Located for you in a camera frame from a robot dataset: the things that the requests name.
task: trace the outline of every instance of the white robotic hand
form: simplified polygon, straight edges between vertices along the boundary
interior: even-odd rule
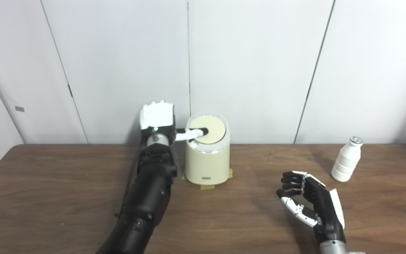
[[[343,208],[336,189],[327,191],[317,178],[301,171],[283,173],[281,182],[283,186],[277,190],[277,195],[295,217],[313,227],[321,253],[347,254]],[[295,195],[301,195],[313,204],[313,210],[292,199]]]
[[[277,195],[280,197],[283,204],[293,212],[295,217],[311,227],[318,223],[322,223],[322,218],[318,216],[318,212],[303,205],[299,205],[298,202],[291,197],[302,195],[306,200],[313,204],[315,206],[314,209],[316,209],[316,207],[319,206],[319,204],[317,204],[317,191],[327,191],[325,185],[311,174],[301,171],[283,173],[282,183],[282,189],[277,190]],[[341,207],[337,190],[333,189],[328,193],[330,194],[336,217],[343,228],[345,228],[343,208]]]
[[[207,128],[176,129],[172,103],[164,100],[145,104],[140,111],[142,140],[147,146],[154,143],[171,145],[174,141],[189,140],[208,134]]]

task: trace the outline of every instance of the cylindrical container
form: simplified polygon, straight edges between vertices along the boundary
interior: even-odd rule
[[[363,140],[360,137],[351,137],[349,142],[341,148],[335,165],[332,169],[332,177],[339,182],[347,182],[355,170],[361,158],[361,146]]]
[[[186,178],[196,185],[218,185],[230,176],[230,127],[220,114],[195,114],[187,129],[207,128],[208,134],[186,142]]]

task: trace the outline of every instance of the yellow tape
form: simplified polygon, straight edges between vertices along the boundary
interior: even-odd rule
[[[200,185],[200,190],[209,190],[216,188],[215,185]]]

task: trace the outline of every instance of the panel seam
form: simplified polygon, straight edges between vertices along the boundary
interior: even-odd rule
[[[82,133],[84,133],[84,137],[85,137],[85,139],[86,139],[86,143],[88,144],[89,141],[88,141],[88,138],[87,138],[87,135],[86,135],[86,131],[85,131],[85,129],[84,129],[84,125],[82,124],[81,116],[80,116],[80,114],[79,114],[78,107],[76,106],[76,101],[74,100],[74,96],[72,95],[73,93],[72,93],[72,91],[71,91],[70,82],[68,82],[67,73],[66,73],[66,71],[65,71],[65,68],[63,67],[63,62],[62,62],[61,54],[59,53],[59,49],[58,49],[58,47],[57,47],[57,43],[56,43],[56,40],[55,40],[55,38],[54,38],[53,30],[51,29],[50,20],[48,19],[47,12],[45,11],[45,6],[43,5],[43,0],[40,0],[40,4],[42,5],[43,14],[45,15],[45,19],[47,20],[48,28],[50,29],[50,34],[51,34],[51,37],[52,37],[52,39],[53,39],[54,47],[56,48],[56,52],[57,52],[57,55],[58,55],[58,57],[59,57],[59,62],[61,63],[63,75],[65,76],[65,79],[66,79],[66,82],[67,82],[67,86],[68,86],[68,89],[69,89],[69,91],[70,91],[71,98],[72,98],[72,100],[73,100],[74,108],[76,109],[76,114],[78,115],[79,123],[81,124]]]
[[[300,125],[302,124],[303,114],[305,113],[306,103],[308,102],[309,94],[311,92],[311,87],[312,87],[313,81],[314,81],[314,75],[316,74],[317,66],[319,64],[319,58],[320,58],[320,55],[321,55],[321,52],[322,52],[322,48],[324,46],[328,26],[330,25],[330,20],[332,19],[332,13],[333,13],[333,9],[335,8],[335,3],[336,3],[336,0],[333,0],[332,9],[330,10],[330,14],[328,16],[327,26],[325,27],[324,36],[322,37],[322,43],[321,43],[320,48],[319,48],[319,53],[318,53],[318,56],[317,56],[317,59],[316,59],[316,64],[314,66],[313,75],[311,76],[311,81],[309,82],[308,92],[306,93],[305,103],[303,104],[302,114],[300,115],[299,125],[298,125],[297,131],[295,133],[294,144],[297,141],[297,137],[299,135]]]

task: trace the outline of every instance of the robotic finger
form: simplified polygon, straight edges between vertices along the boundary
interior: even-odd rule
[[[299,193],[299,191],[295,190],[290,190],[288,192],[283,189],[277,190],[277,195],[286,208],[291,211],[297,219],[310,227],[314,227],[319,221],[317,213],[306,206],[300,205],[297,201],[291,198],[291,196],[299,195]]]

